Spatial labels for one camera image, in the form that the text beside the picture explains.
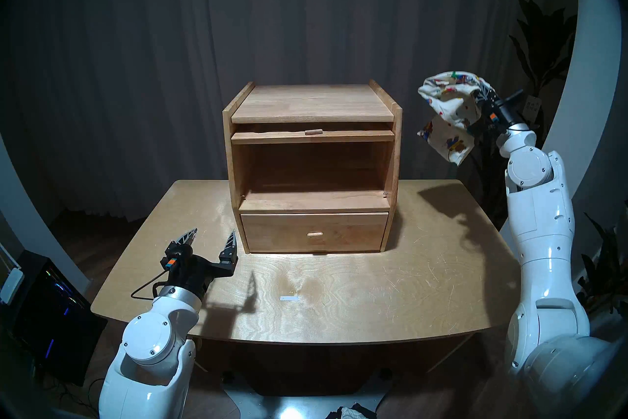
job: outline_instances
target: wooden drawer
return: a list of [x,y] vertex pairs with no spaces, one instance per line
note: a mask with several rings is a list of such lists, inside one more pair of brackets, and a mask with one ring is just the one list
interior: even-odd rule
[[242,214],[253,253],[378,251],[388,213]]

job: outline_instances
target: gray curtain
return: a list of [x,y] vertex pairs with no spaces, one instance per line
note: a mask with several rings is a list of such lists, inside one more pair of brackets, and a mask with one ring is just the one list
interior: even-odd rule
[[404,109],[401,176],[471,177],[416,132],[423,80],[524,75],[517,0],[9,0],[3,89],[72,210],[134,219],[177,179],[226,178],[221,110],[248,82],[378,81]]

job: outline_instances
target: wooden table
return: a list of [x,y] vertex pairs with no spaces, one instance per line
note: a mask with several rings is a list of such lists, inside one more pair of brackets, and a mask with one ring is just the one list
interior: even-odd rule
[[[195,254],[218,261],[236,227],[227,181],[175,182],[92,311],[128,322],[150,309],[131,292],[161,271],[168,243],[194,227]],[[400,181],[383,253],[244,254],[240,241],[238,248],[234,276],[212,283],[192,335],[297,344],[423,340],[507,323],[519,302],[519,264],[456,180]]]

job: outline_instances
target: metal base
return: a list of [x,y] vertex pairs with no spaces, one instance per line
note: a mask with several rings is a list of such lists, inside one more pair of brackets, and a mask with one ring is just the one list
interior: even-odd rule
[[235,374],[229,383],[223,381],[222,388],[240,410],[242,419],[324,419],[329,412],[355,403],[375,411],[392,384],[393,380],[375,374],[353,395],[265,397]]

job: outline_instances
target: open compartment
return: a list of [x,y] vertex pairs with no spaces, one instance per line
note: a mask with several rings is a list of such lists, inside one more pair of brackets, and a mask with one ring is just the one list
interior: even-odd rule
[[394,142],[250,144],[240,159],[240,213],[387,212]]

